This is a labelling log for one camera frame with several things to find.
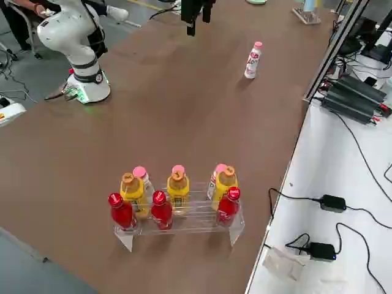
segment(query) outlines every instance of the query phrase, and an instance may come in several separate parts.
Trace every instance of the power adapter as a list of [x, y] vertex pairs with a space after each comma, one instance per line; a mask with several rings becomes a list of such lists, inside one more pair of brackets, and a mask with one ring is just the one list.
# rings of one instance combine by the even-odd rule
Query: power adapter
[[306, 252], [313, 260], [332, 262], [336, 259], [335, 248], [332, 244], [311, 242]]
[[347, 209], [344, 198], [325, 194], [318, 200], [322, 210], [332, 211], [334, 213], [342, 213]]

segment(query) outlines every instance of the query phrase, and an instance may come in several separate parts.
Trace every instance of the brown tabletop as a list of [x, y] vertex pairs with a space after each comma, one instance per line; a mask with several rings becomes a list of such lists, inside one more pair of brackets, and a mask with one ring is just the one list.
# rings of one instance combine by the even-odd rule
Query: brown tabletop
[[[305, 26], [292, 2], [218, 0], [210, 24], [186, 36], [162, 15], [100, 63], [111, 96], [95, 105], [38, 104], [0, 129], [0, 225], [101, 293], [243, 293], [303, 119], [303, 92], [321, 61], [331, 15]], [[243, 78], [253, 43], [259, 74]], [[142, 236], [130, 253], [113, 234], [107, 196], [144, 165], [164, 183], [174, 164], [208, 181], [238, 172], [246, 228]]]

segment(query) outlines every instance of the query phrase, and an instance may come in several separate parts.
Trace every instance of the floor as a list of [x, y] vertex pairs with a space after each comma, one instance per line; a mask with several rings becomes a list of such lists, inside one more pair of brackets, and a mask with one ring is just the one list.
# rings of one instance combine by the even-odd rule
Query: floor
[[[147, 3], [149, 7], [137, 4], [138, 0], [107, 0], [106, 3], [127, 9], [130, 12], [129, 20], [140, 25], [145, 24], [150, 15], [156, 12], [151, 7], [163, 8], [168, 6], [168, 4], [161, 3], [158, 0], [140, 0], [140, 2], [142, 1]], [[105, 30], [105, 43], [109, 50], [113, 45], [126, 38], [128, 34], [138, 30], [138, 28], [129, 24], [117, 24], [115, 20], [106, 17], [101, 17], [100, 22]], [[16, 80], [23, 82], [29, 90], [31, 98], [39, 102], [63, 83], [68, 76], [69, 63], [64, 55], [51, 51], [40, 44], [37, 36], [35, 38], [37, 51], [43, 59], [36, 59], [30, 51], [20, 51], [12, 33], [5, 33], [7, 31], [9, 31], [8, 24], [3, 14], [0, 13], [0, 42], [4, 43], [14, 53], [18, 53], [20, 59], [12, 64], [12, 75], [15, 76]], [[6, 61], [6, 55], [1, 52], [0, 61]], [[18, 89], [23, 89], [23, 85], [12, 81], [10, 78], [6, 80], [4, 75], [0, 76], [1, 91]], [[19, 99], [25, 98], [22, 92], [12, 93], [9, 96]], [[29, 99], [22, 100], [21, 103], [26, 108], [35, 104]]]
[[[130, 12], [129, 20], [140, 25], [148, 21], [150, 15], [156, 12], [151, 7], [166, 7], [167, 4], [157, 0], [145, 1], [149, 7], [139, 5], [127, 0], [106, 0], [111, 6], [127, 9]], [[101, 18], [101, 24], [106, 33], [105, 43], [110, 48], [126, 38], [138, 28], [129, 24], [117, 24], [108, 18]], [[14, 53], [18, 52], [19, 61], [12, 64], [12, 75], [16, 80], [23, 82], [31, 98], [40, 102], [43, 98], [53, 92], [68, 75], [69, 64], [67, 59], [60, 53], [45, 48], [42, 44], [37, 47], [37, 51], [43, 59], [38, 60], [29, 51], [20, 51], [16, 40], [9, 31], [8, 24], [0, 13], [0, 41], [3, 42]], [[5, 61], [6, 56], [0, 53], [0, 61]], [[0, 76], [0, 91], [13, 91], [23, 89], [23, 85], [5, 79]], [[9, 95], [20, 102], [28, 109], [33, 107], [35, 102], [24, 99], [24, 94], [13, 93]], [[68, 273], [59, 265], [53, 262], [42, 263], [31, 257], [27, 252], [21, 250], [10, 241], [0, 230], [0, 293], [12, 294], [82, 294], [96, 293], [90, 286], [75, 276]]]

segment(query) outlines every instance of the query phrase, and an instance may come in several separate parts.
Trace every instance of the yellow bottle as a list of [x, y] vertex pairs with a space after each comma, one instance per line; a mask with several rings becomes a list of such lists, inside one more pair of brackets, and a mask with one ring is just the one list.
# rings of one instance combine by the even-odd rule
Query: yellow bottle
[[216, 177], [216, 188], [213, 196], [213, 203], [211, 204], [213, 210], [218, 209], [220, 200], [230, 187], [238, 187], [238, 182], [235, 169], [228, 166], [224, 171], [218, 173], [218, 176]]
[[144, 193], [144, 184], [140, 178], [134, 177], [132, 173], [123, 174], [120, 195], [125, 201], [132, 204], [136, 216], [146, 217], [148, 215], [148, 206], [142, 206], [148, 202]]
[[167, 179], [167, 192], [174, 214], [184, 214], [189, 206], [189, 178], [182, 170], [175, 170]]

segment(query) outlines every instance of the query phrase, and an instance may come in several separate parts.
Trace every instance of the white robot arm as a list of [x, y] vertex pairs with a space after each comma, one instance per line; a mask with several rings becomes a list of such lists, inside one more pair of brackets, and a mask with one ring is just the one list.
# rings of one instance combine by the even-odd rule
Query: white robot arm
[[100, 27], [98, 14], [80, 0], [50, 2], [60, 5], [61, 11], [41, 22], [37, 28], [39, 39], [46, 47], [61, 52], [69, 60], [73, 73], [67, 80], [67, 86], [77, 91], [76, 98], [81, 103], [105, 99], [110, 93], [108, 81], [95, 52], [83, 44], [87, 36]]

